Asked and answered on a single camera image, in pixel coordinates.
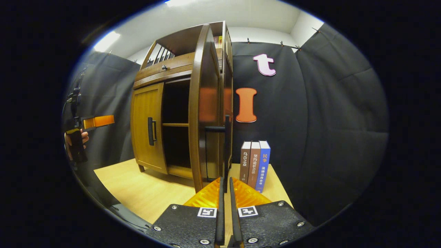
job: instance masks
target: wooden table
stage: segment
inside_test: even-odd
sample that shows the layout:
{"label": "wooden table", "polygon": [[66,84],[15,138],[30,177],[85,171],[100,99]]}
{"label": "wooden table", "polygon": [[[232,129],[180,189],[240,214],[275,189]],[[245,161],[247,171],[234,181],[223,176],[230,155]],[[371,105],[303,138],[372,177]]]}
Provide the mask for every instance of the wooden table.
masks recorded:
{"label": "wooden table", "polygon": [[[239,170],[240,164],[232,164],[229,176],[239,178]],[[170,204],[182,205],[194,196],[192,180],[165,175],[151,169],[141,173],[135,159],[96,169],[95,173],[107,190],[121,204],[152,224]],[[224,195],[226,244],[228,244],[233,233],[229,189],[228,180],[228,192]],[[271,165],[268,166],[268,175],[262,194],[273,202],[284,200],[292,206]]]}

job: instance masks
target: cabinet shelf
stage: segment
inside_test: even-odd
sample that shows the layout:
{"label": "cabinet shelf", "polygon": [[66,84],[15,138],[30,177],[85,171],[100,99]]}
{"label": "cabinet shelf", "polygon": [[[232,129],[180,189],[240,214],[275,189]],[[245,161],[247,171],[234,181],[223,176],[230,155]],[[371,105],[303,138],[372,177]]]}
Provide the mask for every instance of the cabinet shelf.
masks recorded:
{"label": "cabinet shelf", "polygon": [[164,127],[188,127],[188,123],[163,123]]}

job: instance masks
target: cabinet handle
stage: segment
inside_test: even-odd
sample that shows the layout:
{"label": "cabinet handle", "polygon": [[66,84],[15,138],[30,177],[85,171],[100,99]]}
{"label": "cabinet handle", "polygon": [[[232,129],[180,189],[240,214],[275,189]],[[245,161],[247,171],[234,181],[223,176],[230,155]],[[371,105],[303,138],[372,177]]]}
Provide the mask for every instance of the cabinet handle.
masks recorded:
{"label": "cabinet handle", "polygon": [[[157,141],[156,121],[153,120],[153,118],[151,118],[151,117],[148,117],[147,120],[148,120],[147,126],[148,126],[148,130],[149,130],[149,144],[151,146],[154,146],[155,144],[153,142]],[[153,123],[155,123],[155,139],[153,139]]]}

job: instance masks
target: black fabric backdrop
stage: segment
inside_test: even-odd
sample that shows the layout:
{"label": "black fabric backdrop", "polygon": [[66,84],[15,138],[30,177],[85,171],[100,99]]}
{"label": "black fabric backdrop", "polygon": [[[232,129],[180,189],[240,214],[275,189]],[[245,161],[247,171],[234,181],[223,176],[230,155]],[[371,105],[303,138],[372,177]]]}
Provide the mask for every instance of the black fabric backdrop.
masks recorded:
{"label": "black fabric backdrop", "polygon": [[[388,109],[369,62],[324,24],[295,54],[266,43],[233,43],[234,90],[250,87],[253,123],[234,122],[233,162],[244,140],[268,140],[270,163],[294,208],[320,225],[352,203],[376,173],[388,139]],[[274,59],[273,77],[252,57]],[[234,116],[239,113],[234,96]]]}
{"label": "black fabric backdrop", "polygon": [[[118,203],[99,181],[94,169],[134,158],[130,131],[130,103],[132,87],[140,65],[124,58],[92,52],[85,55],[72,73],[72,80],[87,67],[81,84],[81,102],[78,116],[114,115],[115,123],[89,131],[86,143],[88,161],[76,165],[76,174],[82,183],[106,207]],[[74,85],[68,87],[72,92]],[[66,104],[64,122],[71,118]]]}

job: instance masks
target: screw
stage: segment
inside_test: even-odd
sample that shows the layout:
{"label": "screw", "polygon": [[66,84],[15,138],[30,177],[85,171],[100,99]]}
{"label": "screw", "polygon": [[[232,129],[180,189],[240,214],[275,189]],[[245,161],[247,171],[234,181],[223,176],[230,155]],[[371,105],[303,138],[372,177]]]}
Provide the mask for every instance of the screw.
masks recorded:
{"label": "screw", "polygon": [[201,244],[209,244],[209,243],[210,243],[210,241],[209,241],[209,240],[206,240],[206,239],[201,239],[201,240],[199,240],[199,242],[200,242]]}
{"label": "screw", "polygon": [[248,243],[250,243],[250,244],[254,244],[254,243],[256,243],[257,241],[258,241],[257,238],[250,238],[250,239],[248,240]]}

